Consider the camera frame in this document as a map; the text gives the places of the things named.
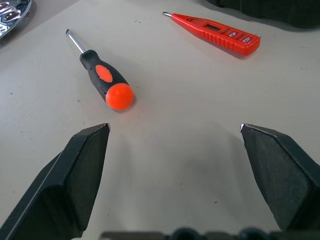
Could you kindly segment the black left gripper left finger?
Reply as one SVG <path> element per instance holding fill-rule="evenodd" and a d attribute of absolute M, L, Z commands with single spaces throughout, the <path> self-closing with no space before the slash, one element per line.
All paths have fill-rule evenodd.
<path fill-rule="evenodd" d="M 110 125 L 85 128 L 36 176 L 0 228 L 2 240 L 72 240 L 87 229 Z"/>

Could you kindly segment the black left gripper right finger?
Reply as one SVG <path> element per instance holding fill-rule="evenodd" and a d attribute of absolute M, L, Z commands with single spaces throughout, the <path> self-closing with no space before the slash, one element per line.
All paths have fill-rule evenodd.
<path fill-rule="evenodd" d="M 256 184 L 281 230 L 320 229 L 320 166 L 290 136 L 242 124 Z"/>

